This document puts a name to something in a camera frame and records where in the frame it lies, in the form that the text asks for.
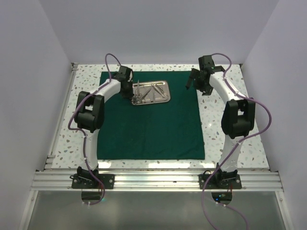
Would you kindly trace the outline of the stainless steel instrument tray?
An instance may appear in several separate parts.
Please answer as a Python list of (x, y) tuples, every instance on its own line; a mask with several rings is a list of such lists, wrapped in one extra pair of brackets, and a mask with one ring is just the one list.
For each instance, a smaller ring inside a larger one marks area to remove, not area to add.
[[(168, 86), (168, 82), (165, 80), (158, 80), (158, 81), (147, 81), (147, 82), (140, 82), (140, 93), (144, 94), (149, 88), (152, 88), (152, 84), (156, 84), (162, 88), (166, 97), (163, 98), (157, 92), (155, 92), (156, 102), (153, 103), (153, 90), (148, 93), (145, 97), (145, 100), (142, 103), (131, 102), (133, 105), (149, 105), (149, 104), (160, 104), (160, 103), (167, 103), (171, 99), (170, 89)], [(137, 83), (133, 84), (133, 94), (135, 94), (137, 87)]]

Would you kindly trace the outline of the thin steel tweezers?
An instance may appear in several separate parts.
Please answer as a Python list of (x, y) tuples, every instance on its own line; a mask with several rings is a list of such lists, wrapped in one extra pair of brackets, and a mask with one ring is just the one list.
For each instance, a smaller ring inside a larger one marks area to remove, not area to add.
[(160, 95), (164, 98), (164, 94), (162, 92), (160, 92), (157, 88), (157, 86), (155, 84), (152, 84), (152, 88)]
[(164, 91), (162, 90), (162, 88), (161, 88), (160, 86), (158, 86), (158, 85), (156, 85), (156, 86), (157, 86), (158, 90), (164, 94), (164, 98), (165, 98), (165, 97), (166, 97), (166, 94), (164, 93)]

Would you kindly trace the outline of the dark green surgical cloth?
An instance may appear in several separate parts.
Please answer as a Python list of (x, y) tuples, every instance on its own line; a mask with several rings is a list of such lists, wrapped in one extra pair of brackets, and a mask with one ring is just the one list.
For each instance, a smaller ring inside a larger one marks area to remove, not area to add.
[(97, 139), (100, 160), (203, 160), (198, 97), (185, 85), (188, 71), (134, 72), (133, 81), (167, 81), (167, 103), (134, 106), (120, 94), (105, 104)]

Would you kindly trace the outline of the steel scalpel handle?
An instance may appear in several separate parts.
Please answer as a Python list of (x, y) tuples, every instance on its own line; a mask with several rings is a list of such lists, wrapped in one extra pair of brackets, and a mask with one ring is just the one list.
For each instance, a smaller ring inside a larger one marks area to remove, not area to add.
[(152, 90), (153, 90), (153, 103), (155, 103), (156, 102), (156, 96), (155, 96), (156, 88), (155, 88), (155, 86), (153, 84), (152, 84)]

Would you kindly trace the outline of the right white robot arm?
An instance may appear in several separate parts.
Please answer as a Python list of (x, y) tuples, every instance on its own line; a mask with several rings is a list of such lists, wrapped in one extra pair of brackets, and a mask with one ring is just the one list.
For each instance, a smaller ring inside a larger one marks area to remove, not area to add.
[(225, 104), (221, 119), (221, 128), (225, 134), (224, 148), (216, 166), (218, 173), (213, 177), (217, 187), (225, 188), (231, 182), (228, 173), (237, 170), (240, 140), (247, 137), (254, 128), (256, 105), (227, 80), (226, 70), (215, 65), (212, 55), (202, 56), (198, 62), (199, 69), (191, 69), (186, 89), (192, 86), (205, 96), (216, 91)]

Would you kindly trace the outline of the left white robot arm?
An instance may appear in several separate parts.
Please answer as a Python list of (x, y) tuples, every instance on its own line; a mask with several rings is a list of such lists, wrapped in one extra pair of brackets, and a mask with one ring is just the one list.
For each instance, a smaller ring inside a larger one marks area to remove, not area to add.
[(109, 78), (98, 88), (79, 93), (69, 125), (74, 121), (77, 125), (75, 130), (83, 133), (83, 170), (94, 171), (98, 167), (97, 140), (105, 119), (105, 103), (118, 93), (122, 98), (130, 100), (133, 97), (132, 80), (133, 70), (120, 66), (118, 71), (110, 73)]

